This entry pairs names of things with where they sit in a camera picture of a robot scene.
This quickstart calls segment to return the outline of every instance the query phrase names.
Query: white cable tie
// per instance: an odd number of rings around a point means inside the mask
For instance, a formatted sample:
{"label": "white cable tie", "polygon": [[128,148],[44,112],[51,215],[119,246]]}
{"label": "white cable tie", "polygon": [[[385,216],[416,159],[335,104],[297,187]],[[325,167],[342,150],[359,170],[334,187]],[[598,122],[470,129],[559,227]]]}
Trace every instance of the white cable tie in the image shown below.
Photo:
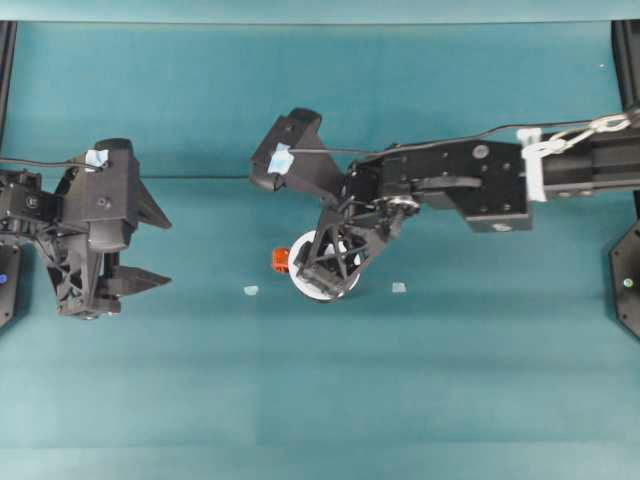
{"label": "white cable tie", "polygon": [[529,200],[533,202],[547,201],[547,194],[544,190],[542,159],[562,151],[565,145],[566,141],[558,139],[532,143],[522,149]]}

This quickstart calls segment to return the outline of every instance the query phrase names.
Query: teal backdrop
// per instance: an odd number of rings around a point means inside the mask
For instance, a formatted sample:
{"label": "teal backdrop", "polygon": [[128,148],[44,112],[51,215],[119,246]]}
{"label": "teal backdrop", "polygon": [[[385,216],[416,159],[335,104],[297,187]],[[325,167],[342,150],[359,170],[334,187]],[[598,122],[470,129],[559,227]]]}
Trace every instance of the teal backdrop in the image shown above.
{"label": "teal backdrop", "polygon": [[618,111],[607,22],[23,23],[11,88],[5,155],[133,139],[174,228],[143,226],[123,263],[173,282],[82,322],[27,257],[0,331],[0,478],[638,478],[640,342],[606,260],[629,194],[536,205],[506,235],[425,209],[324,305],[270,268],[318,205],[222,178],[298,105],[358,147]]}

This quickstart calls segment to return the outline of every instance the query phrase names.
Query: screw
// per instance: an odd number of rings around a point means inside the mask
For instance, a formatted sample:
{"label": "screw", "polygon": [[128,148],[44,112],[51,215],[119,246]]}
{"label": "screw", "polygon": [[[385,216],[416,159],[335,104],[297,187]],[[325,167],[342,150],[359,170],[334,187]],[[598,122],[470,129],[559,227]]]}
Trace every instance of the screw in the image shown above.
{"label": "screw", "polygon": [[483,158],[487,158],[489,156],[489,147],[486,145],[476,145],[471,152],[473,158],[476,160],[482,160]]}
{"label": "screw", "polygon": [[38,197],[34,197],[33,195],[29,195],[27,196],[25,203],[27,204],[28,208],[38,208],[38,204],[40,203],[38,201]]}
{"label": "screw", "polygon": [[513,230],[511,225],[507,225],[506,223],[494,223],[491,225],[496,232],[510,232]]}
{"label": "screw", "polygon": [[98,199],[98,206],[102,207],[106,210],[109,210],[111,208],[111,202],[109,201],[109,199],[107,197],[100,197]]}

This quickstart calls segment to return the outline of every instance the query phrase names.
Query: small white object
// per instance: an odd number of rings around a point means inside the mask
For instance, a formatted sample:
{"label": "small white object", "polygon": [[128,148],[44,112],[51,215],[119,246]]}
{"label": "small white object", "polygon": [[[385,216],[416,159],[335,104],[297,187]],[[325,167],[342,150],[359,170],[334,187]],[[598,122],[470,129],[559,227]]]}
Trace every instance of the small white object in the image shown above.
{"label": "small white object", "polygon": [[[291,281],[296,286],[296,288],[300,290],[303,294],[305,294],[307,297],[313,298],[314,300],[326,302],[326,301],[333,300],[334,298],[324,293],[318,287],[311,285],[310,283],[305,282],[302,278],[298,277],[299,268],[295,265],[295,263],[293,263],[296,257],[298,256],[298,253],[300,252],[300,249],[302,248],[302,246],[307,242],[313,242],[314,238],[316,238],[316,231],[311,230],[310,232],[307,232],[304,235],[302,235],[300,238],[298,238],[298,240],[296,240],[294,244],[291,246],[291,248],[289,249],[289,261],[288,261],[289,276],[291,277]],[[340,248],[341,252],[347,251],[347,247],[344,245],[343,242],[340,242],[338,244],[338,247]],[[329,245],[322,254],[329,255],[332,253],[334,253],[333,245]],[[355,263],[356,265],[360,265],[360,262],[361,262],[360,256],[358,255],[354,259],[353,263]],[[360,280],[360,275],[358,275],[356,279],[353,281],[349,290],[351,290],[353,287],[356,286],[356,283],[358,283],[358,280]]]}
{"label": "small white object", "polygon": [[260,287],[258,287],[257,285],[248,285],[244,287],[244,294],[247,297],[255,297],[259,291]]}
{"label": "small white object", "polygon": [[278,143],[276,145],[276,151],[271,156],[271,162],[269,163],[269,168],[267,168],[267,173],[278,173],[280,175],[286,174],[291,165],[293,165],[293,161],[295,157],[289,153],[289,145],[285,145],[284,143]]}
{"label": "small white object", "polygon": [[511,225],[507,225],[506,223],[494,223],[493,225],[491,225],[491,227],[496,232],[510,232],[511,230],[513,230],[513,227]]}
{"label": "small white object", "polygon": [[87,150],[84,156],[84,163],[92,167],[100,168],[109,160],[109,150]]}
{"label": "small white object", "polygon": [[407,286],[404,282],[393,282],[391,284],[391,293],[407,293]]}
{"label": "small white object", "polygon": [[542,140],[541,128],[522,128],[517,133],[518,140],[522,144],[522,158],[524,159],[525,174],[527,179],[527,195],[529,200],[546,202],[547,195],[544,191],[544,174],[542,172],[542,157],[537,155],[537,150],[525,150],[532,145],[539,144]]}

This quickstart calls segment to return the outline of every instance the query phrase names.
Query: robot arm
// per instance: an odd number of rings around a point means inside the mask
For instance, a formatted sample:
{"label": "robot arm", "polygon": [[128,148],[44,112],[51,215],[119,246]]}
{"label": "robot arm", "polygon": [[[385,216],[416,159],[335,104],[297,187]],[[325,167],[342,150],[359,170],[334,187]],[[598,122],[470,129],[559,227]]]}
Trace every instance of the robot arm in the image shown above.
{"label": "robot arm", "polygon": [[[555,135],[521,130],[530,137],[523,144],[485,141],[481,134],[392,145],[341,173],[318,138],[320,115],[295,109],[276,121],[253,155],[251,181],[320,198],[315,234],[291,248],[289,273],[307,296],[332,301],[353,288],[425,204],[457,210],[475,232],[505,233],[531,229],[533,199],[640,188],[639,120],[640,110],[632,108]],[[624,286],[625,279],[640,281],[640,248],[627,237],[612,251],[612,269],[619,317],[640,335],[640,290]],[[639,257],[635,266],[622,248],[627,244],[628,255]]]}
{"label": "robot arm", "polygon": [[[87,163],[90,157],[99,160]],[[129,140],[99,142],[95,150],[68,162],[54,193],[42,190],[39,174],[0,171],[2,248],[19,252],[19,244],[34,244],[61,315],[93,319],[117,314],[121,297],[170,281],[120,265],[120,252],[129,247],[140,222],[171,227],[140,179]],[[17,268],[12,270],[17,276]],[[6,312],[13,311],[13,301],[11,295],[0,295]]]}

